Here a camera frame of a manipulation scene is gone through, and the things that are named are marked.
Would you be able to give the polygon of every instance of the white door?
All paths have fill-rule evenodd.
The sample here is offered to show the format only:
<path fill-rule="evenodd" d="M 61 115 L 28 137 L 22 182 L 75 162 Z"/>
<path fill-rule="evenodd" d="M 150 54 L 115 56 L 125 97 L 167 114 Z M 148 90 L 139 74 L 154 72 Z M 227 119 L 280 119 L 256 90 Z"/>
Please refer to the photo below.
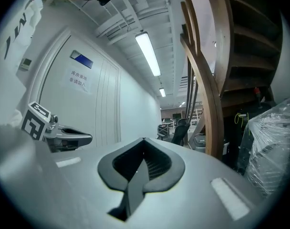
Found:
<path fill-rule="evenodd" d="M 92 68 L 72 59 L 76 50 L 93 61 Z M 95 49 L 71 36 L 56 56 L 41 93 L 40 104 L 58 115 L 61 125 L 89 133 L 89 146 L 117 141 L 117 87 L 119 69 Z"/>

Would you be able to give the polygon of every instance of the linear light fixture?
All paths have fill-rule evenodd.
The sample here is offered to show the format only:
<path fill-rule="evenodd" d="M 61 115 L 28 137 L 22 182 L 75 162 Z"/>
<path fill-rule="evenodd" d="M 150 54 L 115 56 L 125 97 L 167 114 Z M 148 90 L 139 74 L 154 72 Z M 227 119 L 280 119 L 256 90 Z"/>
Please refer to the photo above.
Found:
<path fill-rule="evenodd" d="M 159 90 L 160 90 L 160 93 L 161 93 L 162 97 L 166 97 L 164 88 L 160 88 Z"/>
<path fill-rule="evenodd" d="M 160 67 L 158 61 L 156 60 L 155 51 L 149 39 L 148 33 L 143 32 L 141 34 L 138 34 L 135 36 L 135 39 L 139 44 L 154 76 L 160 76 Z"/>

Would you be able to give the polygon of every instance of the office chair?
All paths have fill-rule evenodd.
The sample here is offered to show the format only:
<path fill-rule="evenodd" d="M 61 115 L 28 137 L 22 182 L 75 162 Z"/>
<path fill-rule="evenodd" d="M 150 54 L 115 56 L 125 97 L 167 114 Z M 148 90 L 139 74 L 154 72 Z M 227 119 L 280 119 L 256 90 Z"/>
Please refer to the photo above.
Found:
<path fill-rule="evenodd" d="M 183 138 L 187 134 L 189 127 L 190 124 L 187 122 L 187 119 L 178 120 L 171 143 L 183 146 Z"/>

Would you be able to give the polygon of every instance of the transparent plastic sheet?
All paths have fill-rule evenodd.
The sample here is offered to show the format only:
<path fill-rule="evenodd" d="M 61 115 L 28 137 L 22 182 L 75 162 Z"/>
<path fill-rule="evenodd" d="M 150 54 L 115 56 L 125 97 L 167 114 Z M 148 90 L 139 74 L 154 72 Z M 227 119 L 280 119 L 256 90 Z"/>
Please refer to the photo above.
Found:
<path fill-rule="evenodd" d="M 290 179 L 290 99 L 249 120 L 237 166 L 264 197 Z"/>

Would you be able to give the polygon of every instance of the ceiling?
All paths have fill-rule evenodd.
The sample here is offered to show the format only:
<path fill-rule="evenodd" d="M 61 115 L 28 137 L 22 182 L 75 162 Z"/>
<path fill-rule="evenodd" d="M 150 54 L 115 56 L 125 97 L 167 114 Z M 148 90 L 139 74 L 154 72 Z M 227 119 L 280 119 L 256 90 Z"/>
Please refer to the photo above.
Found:
<path fill-rule="evenodd" d="M 107 37 L 108 45 L 119 48 L 139 71 L 160 101 L 162 109 L 179 107 L 186 101 L 187 60 L 180 43 L 185 24 L 180 2 L 184 0 L 111 0 L 105 6 L 98 1 L 70 0 L 96 24 L 95 35 Z M 215 28 L 208 0 L 193 0 L 199 24 L 201 47 L 211 69 L 215 67 Z M 135 36 L 148 32 L 155 50 L 161 76 L 154 77 Z M 159 88 L 164 87 L 166 97 Z"/>

